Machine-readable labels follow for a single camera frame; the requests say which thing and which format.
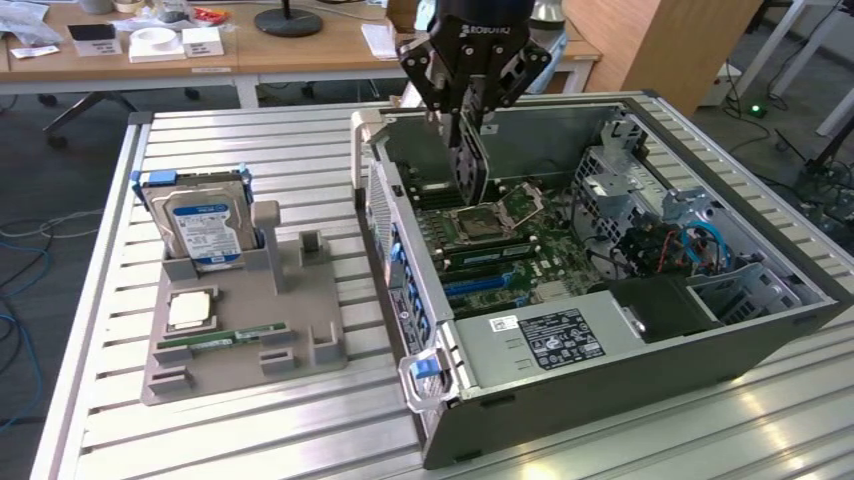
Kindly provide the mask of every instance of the power supply label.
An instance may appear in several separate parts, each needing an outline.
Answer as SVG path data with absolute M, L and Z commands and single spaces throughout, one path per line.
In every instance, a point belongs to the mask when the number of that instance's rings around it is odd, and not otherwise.
M 576 309 L 519 320 L 519 328 L 544 370 L 604 355 L 601 344 Z

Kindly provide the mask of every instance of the hard drive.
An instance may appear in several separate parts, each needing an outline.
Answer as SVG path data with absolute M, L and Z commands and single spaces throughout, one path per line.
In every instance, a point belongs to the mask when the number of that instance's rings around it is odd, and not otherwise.
M 249 215 L 248 170 L 133 172 L 130 179 L 157 225 L 168 258 L 190 258 L 198 271 L 240 264 L 241 253 L 258 247 Z

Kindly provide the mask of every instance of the blue pcie slot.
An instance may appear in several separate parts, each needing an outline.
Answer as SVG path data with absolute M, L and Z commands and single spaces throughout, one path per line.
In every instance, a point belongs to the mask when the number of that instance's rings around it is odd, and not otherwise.
M 483 290 L 504 288 L 509 284 L 511 279 L 512 272 L 504 273 L 500 277 L 452 284 L 444 287 L 444 294 L 448 297 L 453 297 L 456 295 L 465 295 L 467 293 L 481 292 Z

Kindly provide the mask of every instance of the sticker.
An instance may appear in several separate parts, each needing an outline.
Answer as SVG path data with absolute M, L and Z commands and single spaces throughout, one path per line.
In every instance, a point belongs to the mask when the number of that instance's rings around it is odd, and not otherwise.
M 208 48 L 206 43 L 189 43 L 184 46 L 189 48 L 190 55 L 202 55 L 210 53 L 210 49 Z
M 263 332 L 269 332 L 271 330 L 272 330 L 272 325 L 253 328 L 252 330 L 242 330 L 241 332 L 234 332 L 234 338 L 237 340 L 254 339 L 260 336 Z
M 230 338 L 225 338 L 222 340 L 210 340 L 209 342 L 196 343 L 194 345 L 189 345 L 190 350 L 209 350 L 212 348 L 228 347 L 233 343 Z
M 12 52 L 12 55 L 14 55 L 14 58 L 30 58 L 30 57 L 40 57 L 41 55 L 49 55 L 50 53 L 56 53 L 58 52 L 58 48 L 56 48 L 53 45 L 49 45 L 46 47 L 37 47 L 37 48 L 10 48 L 9 52 Z
M 97 51 L 98 55 L 114 55 L 116 53 L 121 53 L 121 51 L 118 50 L 118 42 L 116 42 L 114 40 L 92 42 L 90 46 Z
M 230 262 L 240 256 L 237 233 L 225 222 L 228 205 L 198 205 L 172 210 L 189 258 L 204 264 Z
M 513 255 L 520 255 L 523 253 L 528 253 L 531 251 L 531 245 L 520 245 L 517 247 L 505 248 L 501 252 L 501 256 L 511 257 Z
M 576 309 L 520 320 L 519 328 L 543 370 L 604 355 L 601 344 Z
M 491 318 L 489 325 L 492 325 L 492 331 L 495 333 L 503 332 L 504 330 L 513 330 L 519 328 L 519 319 L 515 315 Z
M 190 70 L 192 73 L 228 73 L 230 67 L 196 67 Z
M 463 265 L 468 265 L 469 263 L 488 262 L 489 260 L 497 260 L 499 258 L 501 258 L 501 255 L 499 253 L 480 255 L 479 257 L 468 257 L 465 260 L 463 260 Z

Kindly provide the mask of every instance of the gray carpet floor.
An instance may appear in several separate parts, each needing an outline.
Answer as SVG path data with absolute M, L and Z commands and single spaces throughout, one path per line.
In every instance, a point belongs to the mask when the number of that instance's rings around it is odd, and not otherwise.
M 734 53 L 734 64 L 744 69 L 754 58 L 770 30 L 746 36 Z M 770 77 L 783 59 L 794 51 L 787 42 L 778 50 L 762 72 L 743 103 L 762 100 Z M 400 81 L 377 81 L 383 95 L 399 94 Z M 303 98 L 301 85 L 267 90 L 264 106 L 304 103 L 339 103 L 371 100 L 365 82 L 328 82 L 315 86 L 313 100 Z M 827 143 L 814 130 L 844 94 L 854 87 L 854 73 L 816 56 L 792 85 L 786 101 L 788 111 L 770 109 L 759 122 L 779 128 L 806 152 L 816 152 Z M 126 96 L 141 110 L 181 111 L 237 108 L 237 97 L 228 87 L 198 89 L 201 99 L 190 101 L 180 89 L 129 93 Z M 112 103 L 96 106 L 62 130 L 69 140 L 65 150 L 52 150 L 44 143 L 41 128 L 53 116 L 80 98 L 57 95 L 60 105 L 42 107 L 34 96 L 21 96 L 14 108 L 0 115 L 0 224 L 20 219 L 48 219 L 70 212 L 102 206 L 114 161 L 124 134 L 125 112 Z M 10 97 L 0 98 L 0 107 Z M 702 109 L 694 121 L 708 135 L 730 148 L 744 140 L 762 136 L 759 128 L 734 120 L 720 109 Z M 760 174 L 778 180 L 796 176 L 799 160 L 792 152 L 778 152 L 776 138 L 758 141 L 738 150 L 739 159 Z M 843 158 L 851 158 L 854 138 L 843 148 Z M 73 233 L 97 225 L 90 217 L 57 228 L 57 233 Z M 45 239 L 32 237 L 14 241 L 16 245 L 41 247 Z M 26 325 L 44 375 L 44 396 L 26 421 L 0 432 L 0 478 L 20 479 L 29 474 L 41 433 L 40 418 L 46 414 L 52 388 L 58 372 L 68 331 L 86 273 L 94 236 L 54 240 L 50 247 L 50 269 L 44 279 L 24 293 L 9 298 L 14 314 Z M 28 261 L 26 255 L 0 248 L 0 282 Z M 0 325 L 0 336 L 5 327 Z M 12 352 L 12 341 L 0 343 L 0 364 Z M 32 367 L 21 352 L 12 368 L 0 376 L 0 417 L 10 417 L 26 404 L 34 389 Z

